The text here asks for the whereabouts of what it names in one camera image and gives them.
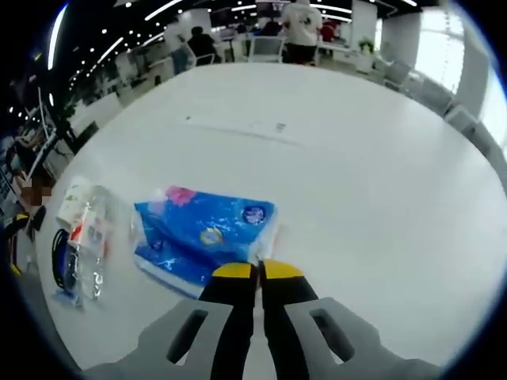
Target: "tissue pack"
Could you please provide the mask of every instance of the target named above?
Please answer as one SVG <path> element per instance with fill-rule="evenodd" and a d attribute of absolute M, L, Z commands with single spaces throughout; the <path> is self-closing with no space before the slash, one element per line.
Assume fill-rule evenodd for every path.
<path fill-rule="evenodd" d="M 213 271 L 271 255 L 273 203 L 172 186 L 165 199 L 137 203 L 143 239 L 135 262 L 183 293 L 198 297 Z"/>

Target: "clear plastic bottle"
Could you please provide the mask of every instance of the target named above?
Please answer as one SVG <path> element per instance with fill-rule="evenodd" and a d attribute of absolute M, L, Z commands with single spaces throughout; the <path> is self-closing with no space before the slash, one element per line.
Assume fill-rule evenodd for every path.
<path fill-rule="evenodd" d="M 104 282 L 104 259 L 110 232 L 108 201 L 108 191 L 96 186 L 69 239 L 78 255 L 76 275 L 80 291 L 93 300 L 100 297 Z"/>

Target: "desk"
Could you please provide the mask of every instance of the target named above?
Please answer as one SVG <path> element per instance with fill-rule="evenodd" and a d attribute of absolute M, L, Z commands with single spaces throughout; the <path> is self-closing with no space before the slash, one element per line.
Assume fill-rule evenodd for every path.
<path fill-rule="evenodd" d="M 277 139 L 270 128 L 283 133 Z M 301 268 L 319 296 L 372 323 L 405 358 L 454 359 L 505 273 L 500 181 L 433 112 L 328 70 L 197 67 L 101 129 L 46 205 L 36 236 L 41 281 L 59 335 L 84 369 L 134 350 L 139 333 L 181 296 L 142 273 L 125 242 L 111 254 L 100 305 L 87 302 L 79 313 L 52 299 L 55 214 L 77 174 L 129 203 L 169 184 L 272 200 L 283 223 L 274 258 Z"/>

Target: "ceiling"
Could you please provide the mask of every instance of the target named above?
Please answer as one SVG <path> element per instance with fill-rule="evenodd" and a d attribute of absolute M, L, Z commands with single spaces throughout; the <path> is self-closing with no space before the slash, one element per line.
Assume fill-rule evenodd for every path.
<path fill-rule="evenodd" d="M 419 6 L 406 3 L 409 0 L 376 0 L 379 17 L 396 16 L 404 13 L 419 12 L 419 6 L 434 6 L 437 0 L 416 0 Z M 216 11 L 226 7 L 237 7 L 238 0 L 136 0 L 129 7 L 127 0 L 71 0 L 58 35 L 55 50 L 55 67 L 51 71 L 58 75 L 55 80 L 68 84 L 76 76 L 77 80 L 89 72 L 99 58 L 119 38 L 124 40 L 115 51 L 124 51 L 137 46 L 149 38 L 163 31 L 169 19 L 177 15 L 178 10 L 190 8 L 209 8 L 212 10 L 212 22 L 216 24 Z M 177 2 L 165 11 L 145 21 L 145 17 L 168 2 Z M 352 9 L 352 0 L 311 0 L 312 3 Z M 253 5 L 255 0 L 242 0 L 242 6 Z M 11 14 L 21 16 L 18 23 L 16 38 L 7 40 L 6 51 L 10 52 L 7 60 L 8 83 L 13 79 L 19 80 L 32 72 L 33 66 L 38 65 L 41 70 L 47 66 L 48 45 L 52 26 L 59 11 L 67 4 L 67 0 L 44 0 L 30 2 L 30 9 L 26 9 L 26 2 L 10 2 Z M 238 20 L 249 18 L 251 11 L 236 12 Z M 327 14 L 340 17 L 350 17 L 347 13 L 327 10 Z"/>

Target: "person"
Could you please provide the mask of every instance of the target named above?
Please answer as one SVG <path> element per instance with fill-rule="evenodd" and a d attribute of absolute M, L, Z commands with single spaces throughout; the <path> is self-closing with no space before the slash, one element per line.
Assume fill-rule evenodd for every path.
<path fill-rule="evenodd" d="M 214 60 L 207 62 L 197 62 L 197 66 L 202 66 L 210 62 L 222 62 L 222 59 L 216 53 L 215 40 L 213 40 L 209 34 L 204 33 L 204 30 L 200 26 L 195 26 L 192 28 L 192 38 L 189 40 L 189 46 L 196 57 L 202 57 L 203 55 L 210 54 L 215 55 Z"/>
<path fill-rule="evenodd" d="M 177 17 L 173 17 L 169 25 L 167 25 L 167 29 L 164 32 L 164 40 L 173 59 L 174 75 L 181 74 L 187 70 L 189 57 L 183 47 L 185 38 L 183 37 L 183 29 Z"/>
<path fill-rule="evenodd" d="M 43 203 L 42 197 L 51 196 L 51 188 L 45 185 L 39 177 L 32 176 L 32 179 L 28 179 L 28 174 L 23 169 L 21 159 L 13 147 L 7 150 L 6 165 L 13 176 L 11 186 L 19 204 L 26 213 L 35 214 Z"/>
<path fill-rule="evenodd" d="M 318 9 L 310 6 L 310 0 L 296 0 L 285 6 L 282 24 L 287 29 L 289 62 L 300 65 L 312 63 L 322 28 Z"/>
<path fill-rule="evenodd" d="M 320 29 L 320 34 L 322 36 L 322 42 L 326 42 L 328 44 L 332 43 L 334 41 L 334 33 L 337 29 L 337 22 L 336 20 L 328 20 L 324 23 L 322 26 L 322 29 Z M 322 49 L 325 54 L 333 55 L 332 50 L 328 49 Z"/>

